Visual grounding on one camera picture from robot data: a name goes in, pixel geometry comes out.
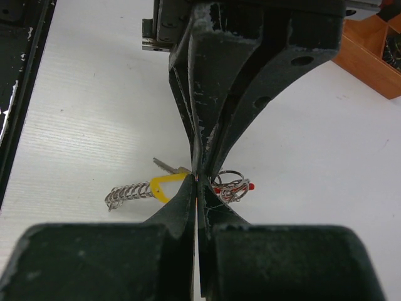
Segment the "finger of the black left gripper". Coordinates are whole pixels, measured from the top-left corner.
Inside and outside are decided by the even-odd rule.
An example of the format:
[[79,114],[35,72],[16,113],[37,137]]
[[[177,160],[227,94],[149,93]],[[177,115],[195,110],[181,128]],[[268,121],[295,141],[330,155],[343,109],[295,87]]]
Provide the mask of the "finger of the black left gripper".
[[344,1],[265,1],[262,9],[263,38],[229,92],[210,176],[270,101],[340,49]]

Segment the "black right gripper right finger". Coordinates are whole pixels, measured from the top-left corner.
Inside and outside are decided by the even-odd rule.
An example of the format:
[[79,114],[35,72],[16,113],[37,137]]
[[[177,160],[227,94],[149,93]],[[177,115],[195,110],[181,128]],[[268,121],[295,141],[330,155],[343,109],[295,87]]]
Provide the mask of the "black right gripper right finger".
[[197,180],[206,300],[384,300],[367,250],[336,225],[251,224]]

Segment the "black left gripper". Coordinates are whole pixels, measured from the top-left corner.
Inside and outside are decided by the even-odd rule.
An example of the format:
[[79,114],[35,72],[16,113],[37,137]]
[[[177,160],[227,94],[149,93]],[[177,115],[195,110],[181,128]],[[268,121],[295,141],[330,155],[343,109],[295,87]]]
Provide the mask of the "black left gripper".
[[194,130],[192,167],[212,174],[224,104],[237,76],[261,44],[263,10],[239,3],[154,0],[152,19],[142,20],[142,49],[171,51],[170,67],[190,105]]

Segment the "silver key with yellow tag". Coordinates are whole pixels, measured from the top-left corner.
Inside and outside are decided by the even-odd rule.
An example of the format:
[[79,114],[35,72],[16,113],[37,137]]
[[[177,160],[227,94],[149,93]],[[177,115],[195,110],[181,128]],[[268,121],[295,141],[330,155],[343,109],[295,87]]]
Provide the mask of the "silver key with yellow tag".
[[166,204],[170,201],[170,198],[165,195],[163,186],[170,182],[183,181],[192,172],[182,166],[174,168],[156,157],[153,158],[153,163],[168,173],[166,176],[155,177],[150,181],[150,190],[153,197]]

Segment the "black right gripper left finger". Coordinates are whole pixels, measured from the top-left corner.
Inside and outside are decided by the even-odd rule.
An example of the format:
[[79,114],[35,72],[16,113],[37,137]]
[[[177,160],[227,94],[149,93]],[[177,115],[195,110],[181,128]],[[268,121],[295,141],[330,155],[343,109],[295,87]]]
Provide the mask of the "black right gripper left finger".
[[192,300],[195,193],[141,223],[42,223],[17,242],[2,300]]

